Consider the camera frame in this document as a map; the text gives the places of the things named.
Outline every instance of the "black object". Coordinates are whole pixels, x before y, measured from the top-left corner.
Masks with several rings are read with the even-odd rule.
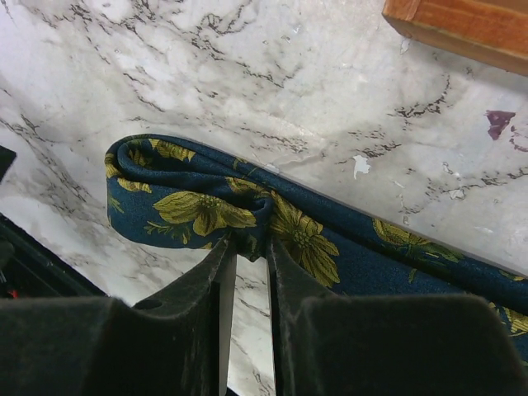
[[[13,164],[17,155],[8,148],[0,146],[0,182],[7,173],[7,169]]]
[[[235,257],[222,240],[135,309],[104,297],[0,303],[2,394],[225,394]]]
[[[234,237],[129,308],[3,217],[0,233],[3,273],[22,296],[0,299],[0,394],[233,394]],[[277,395],[528,394],[516,352],[481,299],[340,297],[275,238],[267,260]],[[23,298],[37,295],[69,297]]]

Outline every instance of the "dark blue fabric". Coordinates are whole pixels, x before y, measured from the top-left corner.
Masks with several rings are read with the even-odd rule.
[[[240,237],[240,254],[254,261],[275,233],[338,294],[481,295],[528,361],[528,280],[520,276],[185,139],[130,136],[110,147],[105,164],[108,218],[132,241],[210,248],[229,231]]]

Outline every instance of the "wooden edge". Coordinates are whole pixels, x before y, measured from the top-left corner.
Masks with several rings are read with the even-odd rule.
[[[507,8],[509,10],[528,14],[528,2],[526,0],[477,0],[477,2],[484,2],[496,7]]]
[[[480,3],[480,7],[497,8],[496,5],[490,4],[497,0],[477,1]],[[470,36],[470,33],[468,36],[460,36],[452,31],[442,29],[440,26],[432,26],[431,14],[428,14],[427,23],[421,23],[418,18],[421,11],[418,8],[423,2],[426,3],[427,0],[387,0],[383,16],[400,35],[528,77],[528,46],[525,48],[521,46],[515,52],[505,48],[493,47],[487,45],[486,42],[476,41],[474,37]],[[528,30],[528,14],[520,14],[517,10],[508,11],[515,12],[516,16],[525,18],[526,29]]]

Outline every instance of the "white paint chip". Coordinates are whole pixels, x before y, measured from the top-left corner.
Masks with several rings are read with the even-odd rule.
[[[403,39],[402,44],[399,49],[399,54],[400,55],[405,54],[408,51],[410,44],[411,44],[411,39],[408,39],[408,38]]]
[[[280,169],[278,167],[275,167],[274,165],[271,165],[270,163],[266,164],[264,169],[266,169],[267,171],[269,171],[271,173],[275,173],[276,175],[281,173],[281,171],[280,171]]]
[[[465,198],[465,193],[464,193],[464,190],[459,188],[457,190],[449,191],[449,196],[451,197],[452,200],[463,200]]]
[[[453,171],[449,169],[449,163],[442,163],[442,167],[444,168],[445,173],[449,173],[450,175],[453,174]]]
[[[487,229],[486,227],[474,227],[474,229],[477,229],[478,231],[482,231],[483,233],[493,233],[493,230]]]
[[[361,155],[355,155],[353,158],[356,161],[356,165],[354,166],[354,179],[357,179],[357,173],[368,173],[370,165],[366,163],[368,158],[362,157]]]

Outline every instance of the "wooden frame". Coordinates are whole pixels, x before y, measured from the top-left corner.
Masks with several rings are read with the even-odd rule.
[[[387,0],[401,35],[528,76],[528,0]]]

